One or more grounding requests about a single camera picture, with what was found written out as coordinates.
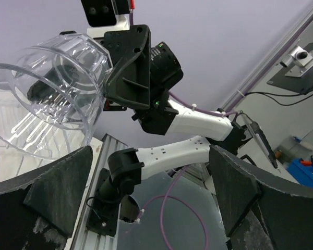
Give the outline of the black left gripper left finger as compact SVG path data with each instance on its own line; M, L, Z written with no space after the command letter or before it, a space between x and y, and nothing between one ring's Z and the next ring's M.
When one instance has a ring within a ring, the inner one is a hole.
M0 249L64 249L93 161L91 146L0 182Z

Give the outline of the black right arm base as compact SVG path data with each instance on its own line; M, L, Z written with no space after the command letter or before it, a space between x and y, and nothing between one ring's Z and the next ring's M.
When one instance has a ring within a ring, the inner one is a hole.
M87 229L102 236L114 237L118 220L133 223L139 214L137 202L112 186L107 169L100 171L95 194L87 198L86 205L90 208Z

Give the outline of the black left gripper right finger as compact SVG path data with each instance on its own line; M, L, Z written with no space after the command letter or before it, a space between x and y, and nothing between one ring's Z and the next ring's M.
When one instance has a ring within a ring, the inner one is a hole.
M219 146L210 147L209 167L233 249L313 249L313 188Z

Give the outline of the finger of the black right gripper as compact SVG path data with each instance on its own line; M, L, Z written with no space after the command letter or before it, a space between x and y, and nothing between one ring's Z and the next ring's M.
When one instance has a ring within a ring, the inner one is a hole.
M44 101L55 97L57 97L56 91L41 80L33 84L27 92L27 98L30 101Z

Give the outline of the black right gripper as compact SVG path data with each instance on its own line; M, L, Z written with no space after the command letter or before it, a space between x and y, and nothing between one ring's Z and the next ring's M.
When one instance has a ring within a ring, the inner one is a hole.
M166 135L179 114L168 101L169 90L184 75L169 46L161 42L151 47L151 31L145 24L108 31L96 41L110 52L114 66L103 95L132 109L132 120L139 121L144 132Z

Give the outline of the clear plastic cup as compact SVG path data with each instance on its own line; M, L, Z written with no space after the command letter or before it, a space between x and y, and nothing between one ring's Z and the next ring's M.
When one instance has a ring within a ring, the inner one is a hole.
M91 142L113 65L86 34L58 35L0 59L0 144L56 160Z

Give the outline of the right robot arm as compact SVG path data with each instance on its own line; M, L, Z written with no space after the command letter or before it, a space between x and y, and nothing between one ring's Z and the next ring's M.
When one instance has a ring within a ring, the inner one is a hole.
M82 113L94 98L97 112L109 101L134 111L144 132L166 135L188 133L192 138L154 148L126 149L108 159L110 177L101 186L111 198L131 194L136 185L157 173L208 159L211 145L236 154L243 144L244 129L223 111L204 111L185 104L170 93L183 77L170 48L161 42L151 46L147 25L108 31L103 37L61 34L36 45L52 53L52 67L28 91L56 125L71 123L92 137L91 120L71 116L69 108Z

